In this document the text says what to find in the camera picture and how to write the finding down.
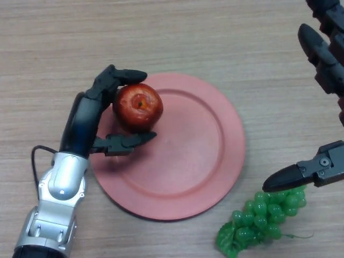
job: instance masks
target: wire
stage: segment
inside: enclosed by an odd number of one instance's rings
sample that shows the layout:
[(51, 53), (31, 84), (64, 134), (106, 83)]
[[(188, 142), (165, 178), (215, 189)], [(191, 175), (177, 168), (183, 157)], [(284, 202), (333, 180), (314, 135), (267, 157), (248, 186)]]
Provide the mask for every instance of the wire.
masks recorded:
[(48, 152), (53, 153), (53, 154), (55, 154), (57, 151), (54, 149), (51, 149), (49, 147), (43, 146), (43, 145), (37, 145), (37, 146), (32, 148), (32, 151), (31, 151), (32, 173), (33, 173), (34, 184), (35, 184), (36, 191), (37, 191), (37, 199), (39, 200), (39, 191), (38, 191), (39, 180), (38, 180), (38, 176), (37, 176), (35, 159), (34, 159), (34, 155), (38, 149), (42, 149), (44, 151), (48, 151)]

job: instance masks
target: plastic grapes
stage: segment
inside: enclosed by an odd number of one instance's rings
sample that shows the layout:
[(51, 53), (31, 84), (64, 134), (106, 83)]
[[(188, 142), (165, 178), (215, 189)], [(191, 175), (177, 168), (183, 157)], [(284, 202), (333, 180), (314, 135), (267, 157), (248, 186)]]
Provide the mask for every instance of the plastic grapes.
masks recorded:
[(306, 186), (292, 190), (265, 193), (257, 192), (254, 199), (245, 202), (242, 211), (232, 212), (232, 220), (221, 227), (216, 245), (228, 258), (237, 258), (240, 251), (283, 235), (279, 225), (287, 217), (294, 217), (306, 206)]

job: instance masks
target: robotic arm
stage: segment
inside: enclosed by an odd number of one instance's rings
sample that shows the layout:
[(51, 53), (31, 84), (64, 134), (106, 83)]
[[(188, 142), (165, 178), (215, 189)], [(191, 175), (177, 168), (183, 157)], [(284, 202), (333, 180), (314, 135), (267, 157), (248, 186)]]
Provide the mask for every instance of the robotic arm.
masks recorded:
[(148, 132), (96, 137), (102, 113), (114, 100), (118, 87), (130, 87), (146, 77), (142, 71), (117, 70), (109, 65), (89, 90), (76, 96), (52, 167), (37, 182), (38, 206), (26, 217), (13, 258), (69, 258), (77, 228), (75, 212), (87, 189), (84, 175), (89, 155), (128, 155), (156, 136)]
[[(325, 93), (339, 97), (339, 118), (344, 126), (344, 8), (339, 0), (307, 0), (307, 4), (330, 44), (306, 24), (300, 26), (298, 39), (308, 61), (316, 68), (315, 80)], [(297, 162), (272, 174), (264, 182), (263, 191), (282, 191), (309, 183), (321, 187), (341, 181), (343, 157), (344, 141), (321, 146), (312, 160)]]

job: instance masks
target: apple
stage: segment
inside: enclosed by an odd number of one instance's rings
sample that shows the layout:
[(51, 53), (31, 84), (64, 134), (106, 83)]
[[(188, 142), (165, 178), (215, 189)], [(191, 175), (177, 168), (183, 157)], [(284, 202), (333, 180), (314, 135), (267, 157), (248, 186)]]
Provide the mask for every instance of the apple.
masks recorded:
[(119, 126), (128, 133), (152, 130), (163, 113), (161, 97), (152, 87), (138, 83), (122, 87), (112, 110)]

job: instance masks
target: wooden table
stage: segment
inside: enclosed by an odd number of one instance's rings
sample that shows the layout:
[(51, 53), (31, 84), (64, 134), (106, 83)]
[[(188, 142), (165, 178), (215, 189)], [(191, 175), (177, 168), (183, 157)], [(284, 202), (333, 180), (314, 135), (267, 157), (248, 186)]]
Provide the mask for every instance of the wooden table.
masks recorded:
[[(319, 27), (305, 1), (297, 0), (2, 0), (0, 257), (12, 256), (24, 218), (37, 203), (31, 148), (58, 148), (75, 95), (110, 63), (186, 73), (217, 86), (242, 117), (246, 162), (216, 207), (172, 224), (119, 210), (89, 173), (71, 257), (223, 257), (214, 238), (231, 212), (271, 173), (342, 137), (336, 96), (315, 82), (299, 45), (301, 23)], [(51, 156), (39, 156), (43, 171)], [(239, 257), (342, 257), (341, 189), (342, 183), (310, 185), (308, 205), (282, 227), (314, 237), (283, 238)]]

